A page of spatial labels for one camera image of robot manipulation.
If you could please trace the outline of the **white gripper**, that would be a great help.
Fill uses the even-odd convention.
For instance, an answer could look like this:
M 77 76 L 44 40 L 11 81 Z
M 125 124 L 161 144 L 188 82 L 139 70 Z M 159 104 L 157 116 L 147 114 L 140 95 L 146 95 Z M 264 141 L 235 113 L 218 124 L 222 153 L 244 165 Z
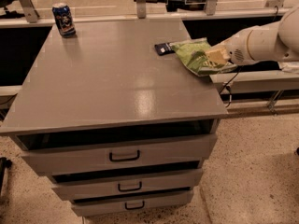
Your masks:
M 252 29 L 243 29 L 223 41 L 224 48 L 211 48 L 206 56 L 213 63 L 226 64 L 231 62 L 237 65 L 250 65 L 254 60 L 249 54 L 248 40 Z

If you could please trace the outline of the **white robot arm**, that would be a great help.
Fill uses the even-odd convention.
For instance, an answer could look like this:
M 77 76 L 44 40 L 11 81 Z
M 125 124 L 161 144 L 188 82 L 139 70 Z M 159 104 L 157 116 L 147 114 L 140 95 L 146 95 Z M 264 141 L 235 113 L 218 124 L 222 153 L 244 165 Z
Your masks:
M 299 6 L 289 9 L 280 21 L 251 26 L 206 51 L 214 63 L 252 65 L 263 61 L 299 61 Z

